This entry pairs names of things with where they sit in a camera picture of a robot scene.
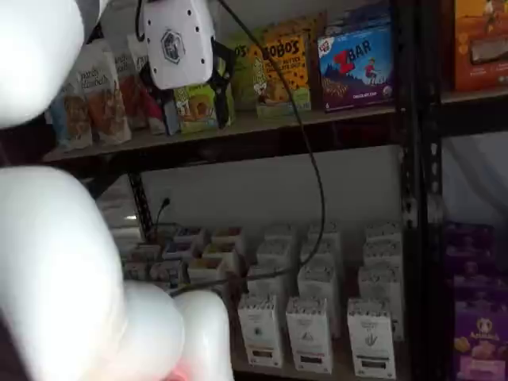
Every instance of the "packaged food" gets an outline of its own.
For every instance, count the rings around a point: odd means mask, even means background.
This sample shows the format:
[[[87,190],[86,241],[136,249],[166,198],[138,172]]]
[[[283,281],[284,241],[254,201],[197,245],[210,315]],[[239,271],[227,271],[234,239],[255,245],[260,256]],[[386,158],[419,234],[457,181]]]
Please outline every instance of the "packaged food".
[[[87,100],[74,69],[49,106],[48,114],[59,146],[74,149],[92,145]]]
[[[148,64],[148,48],[145,42],[138,41],[136,35],[128,35],[129,50],[136,65],[137,73],[141,73],[145,64]],[[146,86],[140,84],[140,104],[148,121],[148,127],[154,135],[168,133],[174,135],[179,132],[179,120],[175,101],[170,100],[162,104],[148,92]]]
[[[105,144],[120,144],[130,140],[131,132],[113,53],[105,40],[96,40],[83,46],[76,71],[99,139]]]

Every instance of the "purple box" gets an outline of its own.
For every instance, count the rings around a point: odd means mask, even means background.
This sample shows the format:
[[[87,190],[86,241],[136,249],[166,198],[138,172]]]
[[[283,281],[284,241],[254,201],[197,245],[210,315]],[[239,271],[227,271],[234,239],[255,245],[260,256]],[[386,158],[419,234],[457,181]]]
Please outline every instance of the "purple box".
[[[321,37],[317,44],[326,112],[392,99],[389,25]]]
[[[455,379],[506,381],[508,312],[482,301],[457,302],[455,314]]]

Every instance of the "product packaging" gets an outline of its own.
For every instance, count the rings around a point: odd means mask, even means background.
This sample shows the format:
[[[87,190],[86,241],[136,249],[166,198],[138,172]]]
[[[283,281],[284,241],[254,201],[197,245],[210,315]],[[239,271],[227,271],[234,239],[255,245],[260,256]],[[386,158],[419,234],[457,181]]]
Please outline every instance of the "product packaging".
[[[129,50],[136,65],[137,73],[143,73],[145,65],[148,63],[148,48],[145,42],[137,40],[136,35],[127,36],[129,43]],[[140,84],[140,105],[144,111],[144,115],[148,121],[148,127],[154,135],[167,133],[174,135],[179,132],[179,118],[176,112],[175,100],[167,100],[162,102],[162,99],[155,99],[148,91],[147,87]]]
[[[87,100],[74,69],[47,112],[60,147],[71,150],[92,145]]]
[[[251,365],[281,368],[282,337],[277,297],[244,294],[238,306],[241,332]]]
[[[318,40],[325,111],[392,99],[391,27],[358,29]]]
[[[494,0],[455,0],[455,88],[508,83],[508,6]]]
[[[114,56],[105,40],[84,45],[75,65],[93,126],[104,144],[131,138]]]
[[[194,242],[169,242],[162,253],[163,260],[182,260],[191,262],[198,257],[198,250]]]
[[[349,299],[348,327],[355,375],[396,379],[391,318],[387,302]]]
[[[331,266],[306,265],[298,273],[298,290],[305,298],[326,298],[329,329],[334,338],[341,336],[341,301],[337,276]]]
[[[287,304],[287,328],[294,365],[299,371],[333,371],[326,298],[291,298]]]
[[[391,312],[393,338],[404,341],[404,310],[400,270],[395,267],[361,267],[358,287],[364,299],[386,299]]]
[[[484,300],[456,302],[453,340],[456,379],[502,381],[508,360],[508,312]]]

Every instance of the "snack bag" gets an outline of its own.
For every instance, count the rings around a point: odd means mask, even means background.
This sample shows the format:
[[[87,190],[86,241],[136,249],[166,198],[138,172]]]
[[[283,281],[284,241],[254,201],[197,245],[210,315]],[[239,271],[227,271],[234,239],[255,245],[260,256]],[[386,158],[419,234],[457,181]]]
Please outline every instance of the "snack bag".
[[[114,62],[117,68],[120,92],[124,100],[125,113],[131,129],[143,129],[146,119],[141,103],[141,83],[131,57],[127,40],[115,44]]]
[[[76,71],[99,139],[105,144],[121,144],[130,140],[117,69],[107,43],[96,40],[83,46]]]
[[[47,114],[61,147],[71,150],[92,144],[87,100],[74,69],[49,106]]]
[[[145,42],[137,40],[136,35],[127,36],[129,50],[135,64],[137,73],[148,62],[148,49]],[[179,131],[178,114],[174,102],[168,102],[161,107],[148,93],[144,84],[140,81],[140,105],[148,120],[150,131],[154,134],[169,133],[173,135]]]

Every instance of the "white wall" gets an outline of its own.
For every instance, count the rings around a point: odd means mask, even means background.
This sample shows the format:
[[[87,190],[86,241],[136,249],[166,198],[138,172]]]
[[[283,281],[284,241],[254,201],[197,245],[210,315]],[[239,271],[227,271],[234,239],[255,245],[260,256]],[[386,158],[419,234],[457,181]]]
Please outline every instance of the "white wall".
[[[328,219],[344,230],[345,256],[359,259],[363,227],[400,219],[398,148],[385,146],[317,154]],[[153,171],[143,174],[155,218],[207,227],[244,226],[254,244],[262,227],[319,218],[314,172],[307,155]]]

